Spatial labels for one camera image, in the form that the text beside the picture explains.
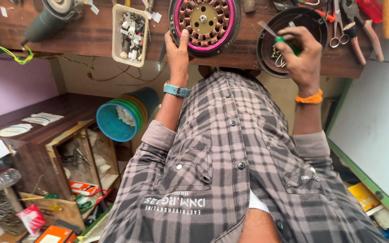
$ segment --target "gray checkered shirt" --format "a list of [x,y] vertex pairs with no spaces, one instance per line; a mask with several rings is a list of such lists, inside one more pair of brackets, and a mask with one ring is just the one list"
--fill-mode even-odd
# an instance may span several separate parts
[[333,170],[324,132],[289,137],[254,79],[215,72],[185,99],[177,132],[152,121],[142,141],[101,243],[238,242],[250,189],[282,242],[386,242]]

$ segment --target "white board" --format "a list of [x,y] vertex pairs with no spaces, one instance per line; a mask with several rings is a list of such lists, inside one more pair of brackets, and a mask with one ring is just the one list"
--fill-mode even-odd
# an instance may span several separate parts
[[367,62],[328,137],[389,196],[389,63]]

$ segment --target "purple wall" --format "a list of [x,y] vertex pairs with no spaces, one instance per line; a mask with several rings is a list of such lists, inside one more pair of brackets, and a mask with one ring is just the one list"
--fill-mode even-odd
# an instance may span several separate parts
[[0,60],[0,115],[58,95],[49,61],[25,65]]

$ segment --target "pink ring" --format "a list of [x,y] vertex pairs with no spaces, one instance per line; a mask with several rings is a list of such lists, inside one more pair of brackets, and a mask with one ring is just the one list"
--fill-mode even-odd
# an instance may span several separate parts
[[[229,6],[229,27],[228,29],[229,30],[232,30],[233,28],[233,19],[235,18],[235,9],[233,7],[233,2],[232,0],[227,0],[227,5]],[[174,19],[179,19],[179,9],[181,8],[181,3],[182,3],[182,0],[179,0],[179,2],[177,3],[176,7],[175,7],[175,15],[174,15]],[[178,37],[181,38],[181,30],[179,29],[179,22],[176,22],[177,24],[175,24],[175,29],[176,29],[176,32],[178,33]],[[221,38],[217,43],[213,44],[213,45],[210,45],[208,47],[198,47],[198,46],[194,46],[192,43],[188,42],[187,43],[187,46],[197,50],[197,51],[200,51],[200,52],[207,52],[209,50],[212,50],[214,48],[216,48],[217,46],[219,46],[220,44],[222,44],[224,41],[227,40],[227,37],[229,36],[231,31],[226,31],[226,33],[224,34],[223,38]]]

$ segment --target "green frame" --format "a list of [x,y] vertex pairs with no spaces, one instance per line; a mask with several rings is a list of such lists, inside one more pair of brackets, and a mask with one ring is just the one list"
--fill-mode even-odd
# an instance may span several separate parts
[[343,106],[344,100],[346,99],[346,96],[348,94],[348,91],[352,85],[353,80],[349,79],[348,84],[346,85],[343,95],[340,98],[340,101],[338,102],[337,109],[334,112],[334,115],[331,119],[331,122],[328,126],[327,132],[326,132],[326,137],[328,141],[328,145],[330,149],[337,154],[337,156],[344,162],[346,163],[351,171],[367,186],[367,188],[374,194],[376,195],[377,191],[380,191],[383,195],[383,198],[378,199],[382,202],[382,204],[389,210],[389,197],[373,182],[337,145],[334,144],[331,139],[329,139],[329,134],[331,132],[332,127],[334,126],[334,123],[340,113],[340,110]]

